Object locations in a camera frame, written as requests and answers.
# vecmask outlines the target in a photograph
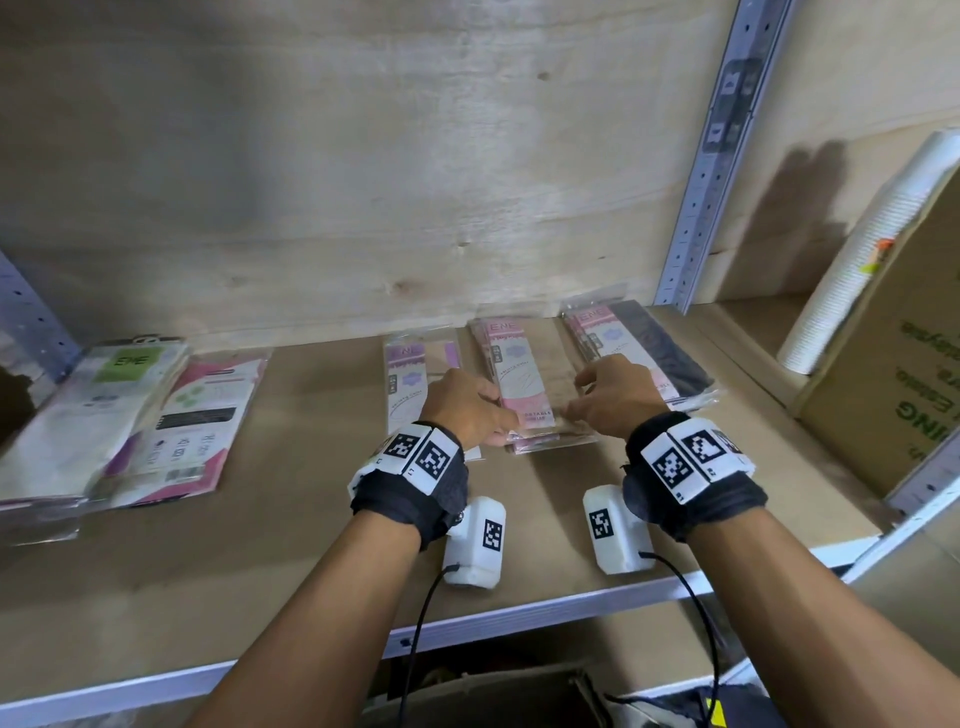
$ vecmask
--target stack of packages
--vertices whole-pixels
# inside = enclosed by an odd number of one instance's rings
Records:
[[[520,430],[508,436],[508,448],[517,454],[596,440],[586,424],[562,414],[579,393],[573,383],[577,370],[557,326],[555,319],[518,316],[470,323],[491,378],[500,387],[501,403],[519,416]]]
[[[383,346],[387,370],[387,434],[420,418],[427,385],[448,369],[461,367],[457,329],[425,328],[394,334]],[[467,460],[482,458],[480,448],[464,453]]]
[[[713,378],[636,301],[586,297],[568,303],[561,315],[584,357],[622,353],[647,367],[671,409],[689,412],[716,401]]]
[[[269,351],[180,339],[93,347],[0,455],[0,542],[59,541],[80,516],[216,487]]]

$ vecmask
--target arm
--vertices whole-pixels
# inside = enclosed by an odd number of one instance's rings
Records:
[[[466,449],[502,445],[518,423],[515,412],[490,402],[498,395],[485,379],[451,369],[430,384],[421,415]],[[377,471],[359,482],[356,515],[187,728],[356,721],[417,553],[445,533],[437,519],[452,522],[467,505],[462,449],[431,495]],[[442,488],[456,513],[435,500]]]
[[[570,419],[628,442],[624,499],[686,540],[757,673],[792,725],[946,725],[960,715],[960,679],[857,599],[774,518],[736,473],[680,505],[639,456],[671,423],[650,373],[622,355],[577,377],[593,384]]]
[[[791,724],[948,725],[960,715],[960,679],[765,508],[698,525],[687,541]]]
[[[413,525],[358,513],[188,727],[352,725],[419,550]]]

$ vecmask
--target metal shelf frame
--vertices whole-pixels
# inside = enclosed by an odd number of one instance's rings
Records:
[[[660,278],[655,303],[689,308],[697,280],[716,234],[736,171],[746,149],[771,68],[799,0],[740,0],[717,74],[707,120],[697,148]],[[30,354],[54,381],[60,381],[80,356],[54,313],[28,281],[0,253],[0,328]],[[960,431],[905,480],[895,504],[906,519],[883,537],[813,549],[832,569],[850,567],[851,582],[892,553],[960,497]],[[687,574],[697,594],[709,594],[702,571]],[[457,619],[428,622],[420,649],[430,650],[491,637],[587,619],[686,597],[680,581],[666,577],[588,594],[571,595]],[[409,651],[414,628],[390,633],[385,658]],[[71,692],[0,705],[0,726],[32,728],[96,716],[210,692],[235,661],[147,675]],[[659,686],[637,694],[669,694],[709,681],[709,676]],[[724,682],[756,680],[749,661],[723,676]]]

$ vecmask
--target black cable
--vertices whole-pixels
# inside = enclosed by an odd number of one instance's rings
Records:
[[[420,641],[420,630],[423,628],[423,620],[426,618],[426,609],[430,606],[430,599],[433,598],[433,593],[436,592],[437,587],[440,586],[440,580],[444,578],[444,574],[453,573],[459,569],[459,564],[450,564],[450,566],[444,567],[444,570],[438,573],[437,578],[433,580],[430,591],[426,593],[423,608],[420,609],[420,618],[417,619],[417,629],[414,630],[414,640],[410,643],[410,663],[407,665],[407,679],[403,681],[403,695],[400,697],[400,710],[396,714],[396,725],[398,727],[403,725],[403,716],[407,711],[407,695],[410,693],[410,679],[414,674],[414,658],[417,656],[417,643]]]
[[[661,562],[668,569],[673,571],[674,575],[680,579],[680,583],[683,584],[684,587],[686,587],[686,590],[690,593],[690,597],[693,599],[693,604],[700,613],[700,619],[702,619],[704,622],[704,629],[707,630],[707,641],[710,644],[710,661],[713,662],[713,687],[710,689],[710,707],[707,709],[707,715],[704,717],[705,723],[707,726],[710,726],[710,721],[713,718],[713,711],[716,709],[717,705],[717,693],[720,690],[720,657],[717,654],[716,636],[713,634],[713,625],[710,623],[710,619],[707,616],[707,610],[704,609],[704,605],[700,602],[700,599],[697,598],[697,595],[693,593],[689,583],[687,583],[686,579],[684,579],[684,575],[680,573],[680,570],[677,569],[677,567],[653,551],[638,551],[637,553],[640,554],[640,558],[654,559],[655,561]],[[611,703],[620,703],[621,705],[637,703],[643,699],[635,697],[615,697],[608,694],[605,694],[604,697],[610,700]]]

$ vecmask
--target person's left hand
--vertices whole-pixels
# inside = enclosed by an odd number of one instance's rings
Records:
[[[507,433],[519,429],[516,412],[494,404],[500,390],[481,376],[462,369],[447,370],[427,388],[420,419],[450,430],[464,452],[480,443],[503,446]]]

